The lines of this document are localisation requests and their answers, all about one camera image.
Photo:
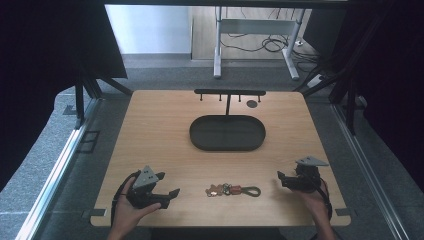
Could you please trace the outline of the white power strip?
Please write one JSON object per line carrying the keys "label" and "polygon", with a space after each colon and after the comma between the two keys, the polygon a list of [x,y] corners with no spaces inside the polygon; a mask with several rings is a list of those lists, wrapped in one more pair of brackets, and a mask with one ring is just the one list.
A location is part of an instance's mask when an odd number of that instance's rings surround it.
{"label": "white power strip", "polygon": [[312,88],[312,87],[314,87],[314,86],[316,86],[317,84],[319,84],[322,80],[324,80],[325,79],[325,77],[323,76],[323,75],[321,75],[321,74],[318,74],[317,76],[315,76],[312,80],[310,80],[308,83],[307,83],[307,86],[309,87],[309,88]]}

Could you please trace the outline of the aluminium frame rail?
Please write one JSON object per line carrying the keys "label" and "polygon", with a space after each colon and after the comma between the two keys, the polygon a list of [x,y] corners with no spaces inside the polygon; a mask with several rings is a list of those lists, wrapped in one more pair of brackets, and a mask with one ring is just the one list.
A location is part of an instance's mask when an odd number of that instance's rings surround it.
{"label": "aluminium frame rail", "polygon": [[380,181],[378,180],[374,170],[372,169],[368,158],[366,157],[362,147],[359,144],[357,138],[351,134],[350,130],[344,123],[344,115],[338,109],[337,106],[331,106],[332,112],[335,115],[336,121],[348,142],[348,145],[354,155],[354,158],[364,176],[364,179],[372,192],[374,199],[376,200],[377,206],[383,215],[387,226],[393,235],[395,240],[403,240],[403,230],[398,227],[398,218],[395,209],[385,191],[382,188]]}
{"label": "aluminium frame rail", "polygon": [[90,100],[88,102],[88,105],[85,108],[86,120],[79,128],[74,128],[72,130],[15,240],[32,240],[35,236],[54,194],[60,185],[65,171],[68,168],[73,155],[76,153],[77,146],[81,142],[84,133],[91,123],[91,118],[98,104],[98,100]]}

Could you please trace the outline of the keychain with olive loop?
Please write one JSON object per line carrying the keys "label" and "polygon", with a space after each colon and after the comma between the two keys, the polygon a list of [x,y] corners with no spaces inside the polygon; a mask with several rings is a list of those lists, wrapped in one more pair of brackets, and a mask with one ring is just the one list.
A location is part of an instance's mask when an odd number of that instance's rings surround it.
{"label": "keychain with olive loop", "polygon": [[231,196],[231,195],[247,195],[250,197],[259,197],[261,190],[256,186],[243,187],[240,185],[232,185],[229,183],[214,185],[211,184],[208,189],[205,190],[208,197],[217,196]]}

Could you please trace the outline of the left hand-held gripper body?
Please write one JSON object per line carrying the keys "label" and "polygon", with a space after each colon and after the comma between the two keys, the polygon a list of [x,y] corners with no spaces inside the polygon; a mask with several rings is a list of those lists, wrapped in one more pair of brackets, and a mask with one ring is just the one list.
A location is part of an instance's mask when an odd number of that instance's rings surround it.
{"label": "left hand-held gripper body", "polygon": [[138,209],[158,203],[158,196],[152,191],[159,180],[160,177],[149,166],[145,166],[137,172],[135,181],[127,191],[127,200]]}

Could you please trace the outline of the person's left hand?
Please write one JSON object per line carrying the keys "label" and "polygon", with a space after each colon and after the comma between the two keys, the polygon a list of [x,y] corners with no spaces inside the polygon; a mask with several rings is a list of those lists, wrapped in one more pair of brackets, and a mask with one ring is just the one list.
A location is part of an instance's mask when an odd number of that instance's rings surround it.
{"label": "person's left hand", "polygon": [[155,203],[142,209],[134,208],[126,197],[126,194],[134,181],[135,178],[132,177],[124,185],[115,207],[111,231],[120,236],[128,234],[137,226],[144,216],[153,213],[161,207],[160,203]]}

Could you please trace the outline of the black key hook stand tray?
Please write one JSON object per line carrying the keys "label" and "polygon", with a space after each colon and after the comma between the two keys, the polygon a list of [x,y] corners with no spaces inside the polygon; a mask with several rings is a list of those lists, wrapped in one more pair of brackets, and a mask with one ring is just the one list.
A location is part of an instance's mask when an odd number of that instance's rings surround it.
{"label": "black key hook stand tray", "polygon": [[231,98],[237,96],[257,96],[257,104],[266,95],[262,90],[226,90],[195,89],[195,94],[203,100],[205,94],[218,95],[219,100],[226,95],[226,111],[224,115],[204,115],[195,119],[189,129],[192,144],[204,151],[253,151],[258,149],[266,137],[264,124],[256,117],[249,115],[231,115]]}

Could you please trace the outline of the black overhead frame bar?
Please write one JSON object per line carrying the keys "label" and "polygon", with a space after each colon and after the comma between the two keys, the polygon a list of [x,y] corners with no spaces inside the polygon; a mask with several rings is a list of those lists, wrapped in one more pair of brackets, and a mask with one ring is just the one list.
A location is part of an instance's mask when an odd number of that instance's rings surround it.
{"label": "black overhead frame bar", "polygon": [[115,5],[344,8],[349,0],[101,0]]}

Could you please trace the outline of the white desk frame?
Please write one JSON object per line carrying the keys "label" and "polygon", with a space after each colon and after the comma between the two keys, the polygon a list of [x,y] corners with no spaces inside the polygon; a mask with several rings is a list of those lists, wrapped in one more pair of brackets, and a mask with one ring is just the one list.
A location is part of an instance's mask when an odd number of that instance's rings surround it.
{"label": "white desk frame", "polygon": [[299,79],[298,71],[292,60],[292,53],[298,33],[302,26],[305,15],[305,9],[299,9],[297,17],[294,20],[278,19],[237,19],[223,18],[223,8],[215,8],[216,39],[213,58],[213,76],[217,79],[221,77],[221,35],[222,34],[240,34],[240,35],[282,35],[288,36],[288,45],[281,50],[287,69],[291,78],[296,81]]}

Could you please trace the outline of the black curtain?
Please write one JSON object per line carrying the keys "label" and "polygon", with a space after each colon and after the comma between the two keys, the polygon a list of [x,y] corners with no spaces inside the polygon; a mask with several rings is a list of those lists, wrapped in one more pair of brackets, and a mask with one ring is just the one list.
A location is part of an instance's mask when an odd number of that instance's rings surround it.
{"label": "black curtain", "polygon": [[354,79],[364,116],[424,192],[424,0],[394,0]]}
{"label": "black curtain", "polygon": [[0,191],[84,78],[125,78],[102,0],[0,0]]}

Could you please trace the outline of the black metal stand legs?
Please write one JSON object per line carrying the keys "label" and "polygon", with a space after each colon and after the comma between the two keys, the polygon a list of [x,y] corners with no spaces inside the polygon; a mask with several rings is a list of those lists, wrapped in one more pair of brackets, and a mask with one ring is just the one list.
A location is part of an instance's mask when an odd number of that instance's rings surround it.
{"label": "black metal stand legs", "polygon": [[[122,92],[125,95],[131,96],[133,91],[111,77],[101,76],[100,80]],[[85,109],[83,92],[86,91],[91,98],[100,99],[102,90],[93,77],[81,77],[74,85],[75,87],[75,109],[76,109],[76,129],[80,129],[85,122]]]}
{"label": "black metal stand legs", "polygon": [[304,97],[308,97],[322,90],[323,88],[330,86],[331,84],[335,84],[333,90],[328,96],[328,99],[332,104],[338,104],[342,101],[344,97],[347,97],[345,107],[345,126],[351,134],[355,135],[354,114],[356,109],[357,89],[353,73],[354,66],[352,64],[347,63],[338,72],[325,78],[312,88],[304,90],[304,87],[306,87],[307,84],[310,83],[314,77],[316,77],[319,73],[321,73],[324,69],[327,69],[328,67],[329,65],[324,63],[317,65],[309,72],[303,82],[294,89],[294,92],[299,92]]}

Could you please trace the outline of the person's right hand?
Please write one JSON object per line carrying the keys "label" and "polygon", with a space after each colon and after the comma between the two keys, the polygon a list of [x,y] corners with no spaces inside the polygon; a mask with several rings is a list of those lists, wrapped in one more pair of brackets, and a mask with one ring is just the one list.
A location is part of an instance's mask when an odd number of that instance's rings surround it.
{"label": "person's right hand", "polygon": [[330,222],[329,210],[325,204],[325,198],[328,197],[328,189],[325,181],[321,181],[320,190],[315,190],[311,193],[295,191],[295,194],[305,204],[315,224]]}

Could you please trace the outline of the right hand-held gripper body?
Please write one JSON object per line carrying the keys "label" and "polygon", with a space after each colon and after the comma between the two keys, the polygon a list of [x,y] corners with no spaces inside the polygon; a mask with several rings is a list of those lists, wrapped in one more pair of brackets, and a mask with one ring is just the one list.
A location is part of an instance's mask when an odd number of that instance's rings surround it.
{"label": "right hand-held gripper body", "polygon": [[300,190],[311,193],[321,186],[319,167],[326,167],[328,163],[313,156],[307,156],[296,162],[302,164],[302,172],[296,172],[295,187],[292,190]]}

